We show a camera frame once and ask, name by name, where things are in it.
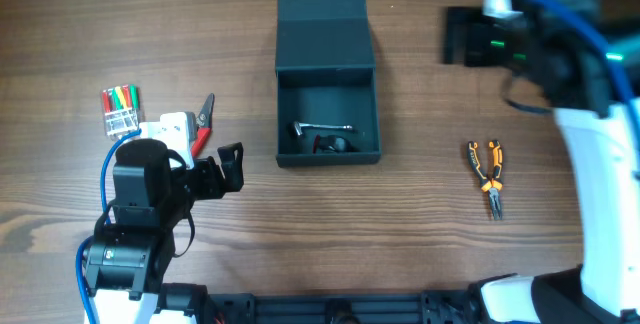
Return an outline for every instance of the silver metal tool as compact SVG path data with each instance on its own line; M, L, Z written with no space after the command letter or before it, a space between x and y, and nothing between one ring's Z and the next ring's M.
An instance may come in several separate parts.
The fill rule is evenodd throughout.
M344 131L354 130L351 125L321 125L321 124L300 123L299 121L294 121L293 123L291 123L291 131L296 138L301 138L304 135L305 129L344 130Z

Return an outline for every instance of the open box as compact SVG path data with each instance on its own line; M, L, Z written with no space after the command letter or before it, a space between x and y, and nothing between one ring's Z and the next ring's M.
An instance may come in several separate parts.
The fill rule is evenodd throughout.
M366 0L278 0L280 167L373 164L380 159L375 57ZM294 121L355 131L291 133ZM315 136L339 135L356 152L313 154Z

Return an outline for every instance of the green light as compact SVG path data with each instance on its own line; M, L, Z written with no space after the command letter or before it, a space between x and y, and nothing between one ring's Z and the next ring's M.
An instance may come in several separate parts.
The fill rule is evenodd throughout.
M616 53L607 53L607 59L615 60L615 61L622 61L622 59L624 59L624 55L616 54Z

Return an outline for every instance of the wooden tabletop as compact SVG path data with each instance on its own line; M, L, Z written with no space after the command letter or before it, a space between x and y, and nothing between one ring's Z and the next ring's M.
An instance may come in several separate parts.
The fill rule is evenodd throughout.
M73 261L99 216L113 144L99 92L127 83L151 121L198 111L214 92L205 154L245 147L243 190L196 203L196 241L165 282L406 293L579 264L573 175L552 118L502 103L504 70L439 64L443 8L480 0L367 1L382 160L280 169L276 0L0 0L0 322L81 320ZM514 97L544 103L538 94L522 83ZM479 141L486 165L494 138L503 222L490 220L463 150ZM188 230L176 230L178 248Z

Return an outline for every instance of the pliers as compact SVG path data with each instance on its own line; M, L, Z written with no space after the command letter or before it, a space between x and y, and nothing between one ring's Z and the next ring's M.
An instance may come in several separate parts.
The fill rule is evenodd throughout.
M491 206L491 213L494 220L502 220L502 203L500 203L500 190L502 190L502 147L500 142L492 140L489 142L489 148L493 149L493 175L491 179L487 177L487 174L483 173L480 169L480 160L478 160L478 153L476 149L478 143L469 142L467 148L467 159L471 169L480 180L480 188L483 192L489 193L489 205Z
M213 115L213 102L215 101L215 95L213 93L209 94L207 100L204 102L204 106L202 106L202 110L198 117L196 117L196 124L198 124L198 134L195 143L191 147L191 156L196 158L202 148L207 143L207 139L211 135L211 116Z

